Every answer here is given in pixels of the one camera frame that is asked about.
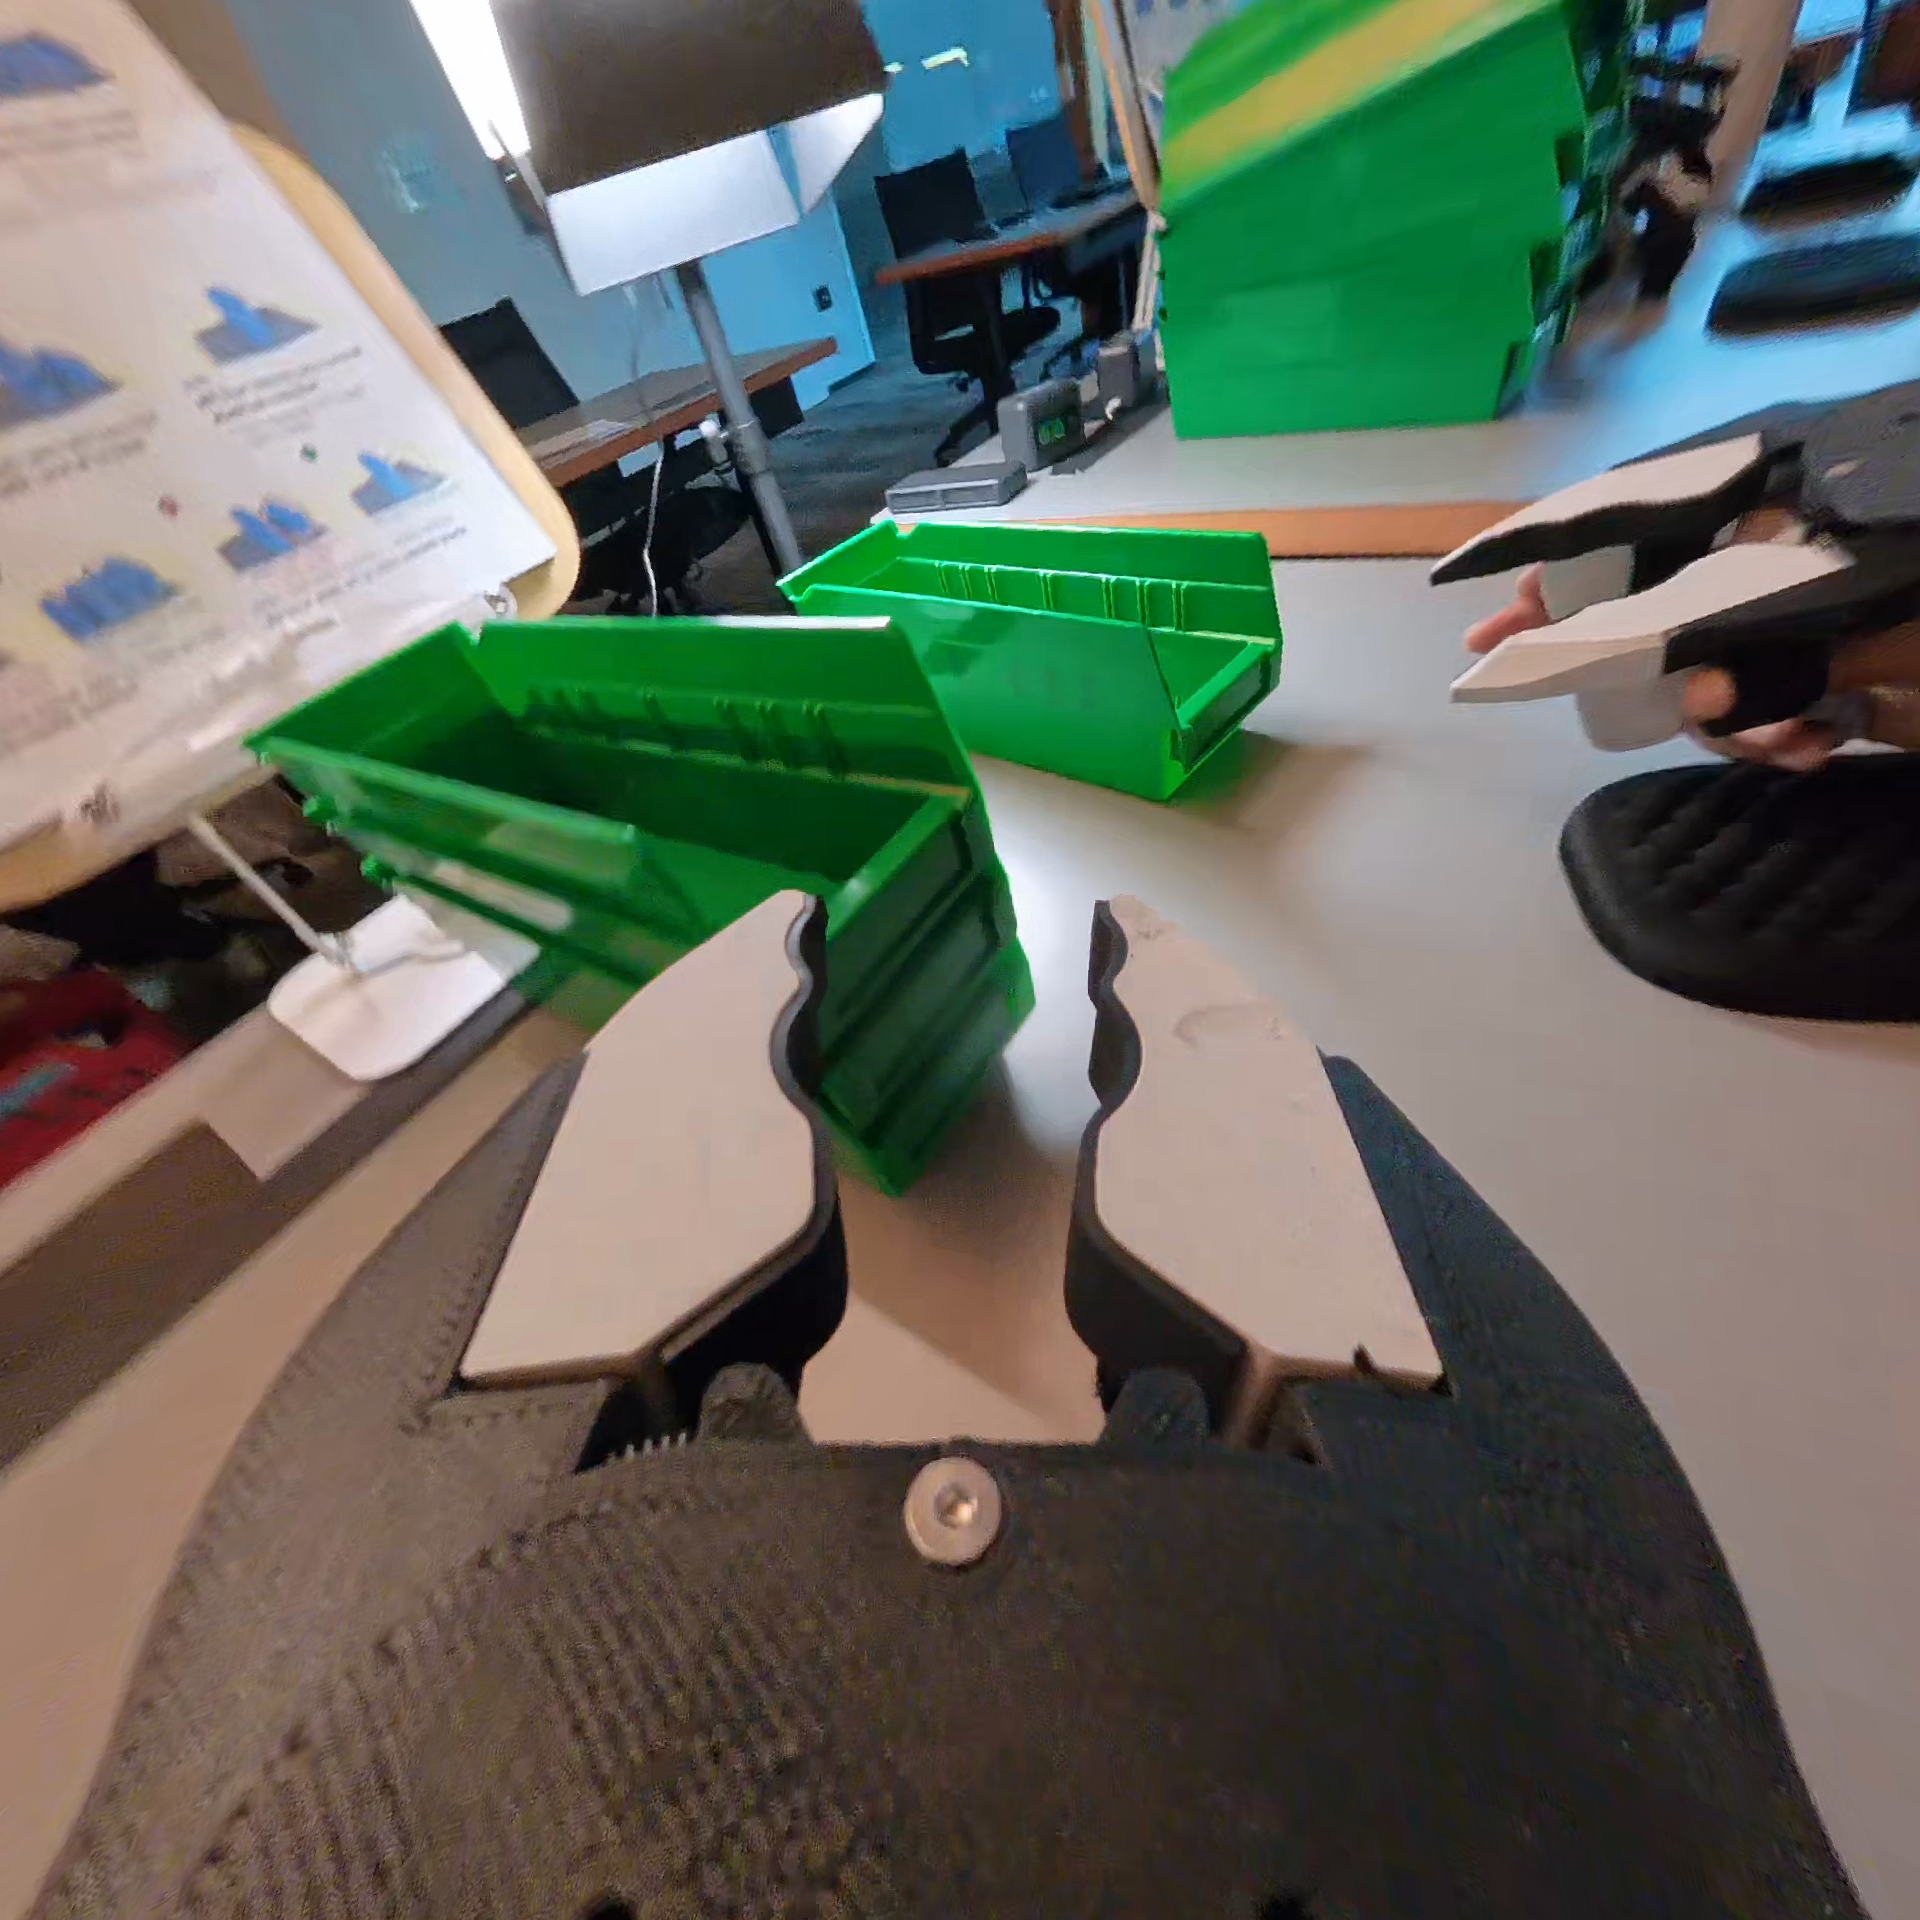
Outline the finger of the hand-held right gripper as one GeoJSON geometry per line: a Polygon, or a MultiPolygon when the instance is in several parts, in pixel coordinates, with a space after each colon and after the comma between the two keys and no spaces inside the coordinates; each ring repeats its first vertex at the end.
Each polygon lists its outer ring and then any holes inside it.
{"type": "Polygon", "coordinates": [[[1761,504],[1792,437],[1747,432],[1651,455],[1553,491],[1507,514],[1430,564],[1454,586],[1604,546],[1714,536],[1761,504]]]}
{"type": "Polygon", "coordinates": [[[1835,543],[1729,543],[1653,587],[1499,640],[1454,679],[1450,699],[1636,692],[1713,670],[1737,685],[1741,706],[1813,706],[1858,587],[1858,562],[1835,543]]]}

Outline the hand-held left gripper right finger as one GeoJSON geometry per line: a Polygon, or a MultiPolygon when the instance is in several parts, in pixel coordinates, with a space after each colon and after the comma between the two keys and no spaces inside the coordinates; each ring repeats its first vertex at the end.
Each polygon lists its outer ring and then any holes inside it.
{"type": "Polygon", "coordinates": [[[1301,1027],[1134,895],[1097,900],[1096,1029],[1062,1298],[1113,1408],[1138,1374],[1187,1375],[1206,1426],[1312,1453],[1298,1386],[1413,1395],[1446,1370],[1301,1027]]]}

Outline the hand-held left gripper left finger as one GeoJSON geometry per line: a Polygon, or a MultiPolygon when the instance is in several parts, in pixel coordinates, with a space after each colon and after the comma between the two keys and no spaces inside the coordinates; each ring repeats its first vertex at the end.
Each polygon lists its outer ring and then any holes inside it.
{"type": "Polygon", "coordinates": [[[733,1381],[798,1419],[849,1309],[826,928],[777,892],[588,1043],[460,1358],[472,1414],[570,1411],[581,1455],[696,1434],[733,1381]]]}

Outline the wood-edged white desk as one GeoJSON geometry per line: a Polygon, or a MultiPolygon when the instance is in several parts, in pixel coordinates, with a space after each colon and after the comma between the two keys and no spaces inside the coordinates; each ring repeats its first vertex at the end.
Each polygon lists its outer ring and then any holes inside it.
{"type": "Polygon", "coordinates": [[[1521,408],[1490,423],[1309,437],[1181,439],[1168,408],[1006,503],[939,520],[1258,530],[1276,559],[1441,558],[1482,526],[1779,399],[1848,397],[1916,376],[1917,318],[1725,336],[1721,278],[1764,248],[1916,234],[1916,195],[1824,224],[1713,224],[1665,309],[1589,307],[1521,408]]]}

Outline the orange-topped office desk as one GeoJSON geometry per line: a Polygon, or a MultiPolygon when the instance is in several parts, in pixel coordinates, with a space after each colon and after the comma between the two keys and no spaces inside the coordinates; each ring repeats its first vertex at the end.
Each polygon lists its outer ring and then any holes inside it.
{"type": "Polygon", "coordinates": [[[1144,237],[1145,208],[1132,189],[1115,189],[1075,208],[1028,212],[993,230],[947,237],[886,262],[876,271],[873,284],[907,286],[954,275],[982,275],[1044,255],[1062,261],[1062,271],[1075,277],[1091,271],[1109,255],[1136,248],[1144,237]]]}

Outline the person's right hand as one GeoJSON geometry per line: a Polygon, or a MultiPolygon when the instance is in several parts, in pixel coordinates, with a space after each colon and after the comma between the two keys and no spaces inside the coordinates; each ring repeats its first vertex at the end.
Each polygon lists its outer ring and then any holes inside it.
{"type": "MultiPolygon", "coordinates": [[[[1480,660],[1499,640],[1553,621],[1542,572],[1523,578],[1521,602],[1468,636],[1480,660]]],[[[1916,751],[1917,684],[1916,576],[1906,564],[1860,566],[1856,611],[1828,644],[1828,685],[1813,706],[1741,706],[1737,685],[1713,670],[1659,687],[1566,695],[1581,727],[1608,751],[1630,751],[1689,734],[1718,756],[1810,772],[1853,743],[1916,751]]]]}

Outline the stack of green bins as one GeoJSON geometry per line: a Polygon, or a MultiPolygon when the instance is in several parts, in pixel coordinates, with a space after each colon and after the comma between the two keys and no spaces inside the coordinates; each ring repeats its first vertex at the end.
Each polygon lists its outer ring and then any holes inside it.
{"type": "Polygon", "coordinates": [[[1636,5],[1261,3],[1168,74],[1185,440],[1493,421],[1566,334],[1636,5]]]}

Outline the white stand rod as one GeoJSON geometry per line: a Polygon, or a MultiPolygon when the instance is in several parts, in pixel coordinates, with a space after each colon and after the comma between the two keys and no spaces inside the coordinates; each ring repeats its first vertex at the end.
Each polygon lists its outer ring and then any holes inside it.
{"type": "Polygon", "coordinates": [[[276,892],[264,874],[251,866],[232,842],[226,842],[220,829],[204,819],[198,812],[189,812],[184,815],[184,829],[208,852],[213,854],[250,893],[254,900],[266,904],[269,914],[286,926],[306,949],[309,954],[318,955],[324,965],[356,974],[356,962],[352,959],[350,949],[336,935],[329,935],[321,928],[313,928],[310,922],[300,914],[283,895],[276,892]]]}

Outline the grey power station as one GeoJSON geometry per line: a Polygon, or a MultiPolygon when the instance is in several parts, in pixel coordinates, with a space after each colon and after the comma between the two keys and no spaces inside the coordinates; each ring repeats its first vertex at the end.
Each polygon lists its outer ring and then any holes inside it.
{"type": "Polygon", "coordinates": [[[1051,376],[997,403],[1000,455],[1028,475],[1056,467],[1088,444],[1088,405],[1076,376],[1051,376]]]}

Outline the white page holder bar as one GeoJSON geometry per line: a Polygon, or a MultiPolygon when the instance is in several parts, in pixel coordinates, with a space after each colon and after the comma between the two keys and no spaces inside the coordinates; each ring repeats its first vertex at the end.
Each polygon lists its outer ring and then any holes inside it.
{"type": "Polygon", "coordinates": [[[216,638],[170,655],[5,668],[2,842],[150,813],[250,765],[244,739],[352,672],[456,621],[521,611],[498,586],[440,604],[316,614],[289,634],[216,638]]]}

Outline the flat grey box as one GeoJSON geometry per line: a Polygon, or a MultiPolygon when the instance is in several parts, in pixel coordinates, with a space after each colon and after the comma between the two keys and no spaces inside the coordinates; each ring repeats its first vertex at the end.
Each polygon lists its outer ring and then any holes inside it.
{"type": "Polygon", "coordinates": [[[1027,490],[1027,479],[1027,468],[1020,462],[924,468],[885,490],[885,510],[901,520],[979,511],[1009,504],[1027,490]]]}

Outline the metal pole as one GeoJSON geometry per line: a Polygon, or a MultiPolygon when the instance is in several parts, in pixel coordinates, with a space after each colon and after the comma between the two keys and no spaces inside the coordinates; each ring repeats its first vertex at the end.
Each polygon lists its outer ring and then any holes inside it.
{"type": "Polygon", "coordinates": [[[723,403],[728,444],[733,468],[752,500],[761,548],[777,581],[803,564],[800,539],[773,474],[773,453],[766,430],[752,406],[752,396],[733,358],[725,323],[714,299],[705,262],[682,261],[675,270],[680,293],[705,351],[710,384],[723,403]]]}

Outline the printed instruction sheet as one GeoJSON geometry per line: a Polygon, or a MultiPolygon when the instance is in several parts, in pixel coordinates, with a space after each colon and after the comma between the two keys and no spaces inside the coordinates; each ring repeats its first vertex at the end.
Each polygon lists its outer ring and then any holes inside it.
{"type": "Polygon", "coordinates": [[[5,5],[5,668],[164,655],[554,555],[124,5],[5,5]]]}

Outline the white studio light softbox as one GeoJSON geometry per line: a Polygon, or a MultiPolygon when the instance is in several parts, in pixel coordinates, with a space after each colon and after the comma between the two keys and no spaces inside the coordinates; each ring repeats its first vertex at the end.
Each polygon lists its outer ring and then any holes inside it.
{"type": "Polygon", "coordinates": [[[800,224],[883,114],[860,3],[504,3],[492,16],[581,295],[800,224]]]}

